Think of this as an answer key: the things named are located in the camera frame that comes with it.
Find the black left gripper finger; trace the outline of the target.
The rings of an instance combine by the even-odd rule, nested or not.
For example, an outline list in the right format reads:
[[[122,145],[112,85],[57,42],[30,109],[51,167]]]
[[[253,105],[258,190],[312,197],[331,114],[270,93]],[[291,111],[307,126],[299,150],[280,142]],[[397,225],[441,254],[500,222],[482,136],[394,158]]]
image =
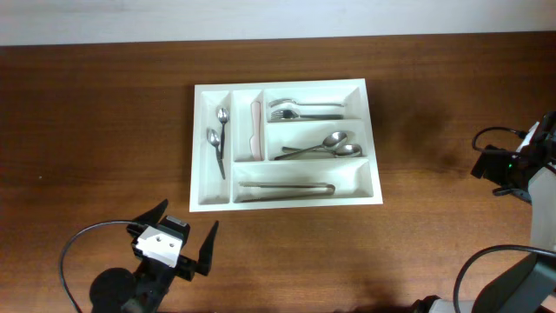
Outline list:
[[[199,249],[199,256],[196,265],[196,272],[203,276],[207,276],[211,271],[213,252],[215,246],[215,238],[219,228],[219,222],[215,221],[211,230],[209,231],[205,241]]]
[[[165,210],[169,205],[169,200],[164,199],[155,208],[148,210],[147,212],[141,214],[140,216],[132,219],[132,224],[126,227],[127,232],[132,237],[138,237],[146,229],[147,226],[154,227],[162,218]]]

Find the small steel teaspoon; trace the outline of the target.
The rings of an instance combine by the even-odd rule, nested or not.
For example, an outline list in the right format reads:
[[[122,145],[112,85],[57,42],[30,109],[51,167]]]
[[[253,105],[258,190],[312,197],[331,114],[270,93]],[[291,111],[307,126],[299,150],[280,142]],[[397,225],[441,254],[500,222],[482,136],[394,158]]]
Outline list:
[[[222,153],[220,150],[221,147],[221,139],[219,134],[214,129],[207,130],[207,140],[208,142],[215,148],[215,158],[221,172],[222,179],[226,179],[225,169],[222,161]]]
[[[225,139],[226,139],[226,125],[229,122],[229,112],[225,107],[221,107],[217,111],[217,119],[222,126],[221,135],[220,135],[220,154],[221,158],[224,158],[224,149],[225,149]]]

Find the white plastic knife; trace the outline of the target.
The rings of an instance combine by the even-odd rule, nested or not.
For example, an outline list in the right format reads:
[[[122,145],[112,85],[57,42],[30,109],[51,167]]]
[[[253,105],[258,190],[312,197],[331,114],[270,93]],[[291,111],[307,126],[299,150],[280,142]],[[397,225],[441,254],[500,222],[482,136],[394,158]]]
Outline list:
[[[255,161],[262,160],[261,153],[261,103],[259,101],[253,101],[251,103],[251,118],[252,118],[252,136],[249,139],[249,146],[252,156]]]

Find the steel fork dark handle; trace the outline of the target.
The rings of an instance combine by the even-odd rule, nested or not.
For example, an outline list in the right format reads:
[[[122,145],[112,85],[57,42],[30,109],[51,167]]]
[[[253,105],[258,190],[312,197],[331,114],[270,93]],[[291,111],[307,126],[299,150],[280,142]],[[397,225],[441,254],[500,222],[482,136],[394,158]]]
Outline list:
[[[343,115],[308,115],[294,110],[275,110],[270,114],[271,122],[294,121],[294,120],[341,120]]]

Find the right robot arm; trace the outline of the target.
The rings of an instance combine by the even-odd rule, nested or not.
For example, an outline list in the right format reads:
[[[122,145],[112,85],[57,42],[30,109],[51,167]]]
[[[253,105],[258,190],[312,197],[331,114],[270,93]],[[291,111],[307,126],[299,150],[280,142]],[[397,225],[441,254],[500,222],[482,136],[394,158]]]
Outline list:
[[[479,137],[501,130],[522,140],[516,150],[491,144],[481,148]],[[543,302],[555,295],[555,113],[547,112],[529,130],[493,126],[472,140],[480,156],[471,175],[497,185],[494,196],[511,195],[532,206],[530,243],[499,244],[470,256],[453,285],[453,299],[428,296],[414,302],[411,312],[547,312]],[[472,301],[460,300],[460,287],[471,265],[496,252],[517,251],[526,256],[488,283]]]

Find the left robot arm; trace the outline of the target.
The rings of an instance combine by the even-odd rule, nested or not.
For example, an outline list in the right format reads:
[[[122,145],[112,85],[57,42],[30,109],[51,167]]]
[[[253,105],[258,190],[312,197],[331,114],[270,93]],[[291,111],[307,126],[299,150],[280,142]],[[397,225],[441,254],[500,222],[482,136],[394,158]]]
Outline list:
[[[197,274],[209,274],[219,223],[212,226],[198,258],[188,258],[181,251],[190,225],[167,215],[168,204],[160,202],[126,227],[140,263],[133,272],[110,268],[96,277],[89,289],[94,312],[156,312],[175,278],[190,282]]]

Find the white plastic cutlery tray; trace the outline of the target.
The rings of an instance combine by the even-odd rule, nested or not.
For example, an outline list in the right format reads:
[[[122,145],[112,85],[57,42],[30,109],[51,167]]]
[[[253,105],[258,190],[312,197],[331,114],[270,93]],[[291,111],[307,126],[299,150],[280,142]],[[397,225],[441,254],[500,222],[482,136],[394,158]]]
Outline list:
[[[307,103],[344,103],[345,107],[283,104],[270,108],[279,98]],[[249,146],[252,136],[251,103],[261,103],[262,160],[255,161]],[[226,125],[223,180],[215,148],[207,130],[219,136],[222,126],[217,111],[229,112]],[[308,115],[343,115],[341,120],[294,120],[271,122],[275,110],[294,110]],[[329,153],[310,152],[293,159],[275,161],[280,155],[321,144],[336,131],[346,132],[344,144],[359,144],[362,156],[335,158]],[[326,192],[324,189],[245,188],[239,182],[330,183],[333,196],[315,196],[289,201],[238,203],[259,196]],[[364,79],[279,83],[199,84],[195,87],[192,163],[189,209],[192,212],[263,210],[318,206],[381,204],[381,182]]]

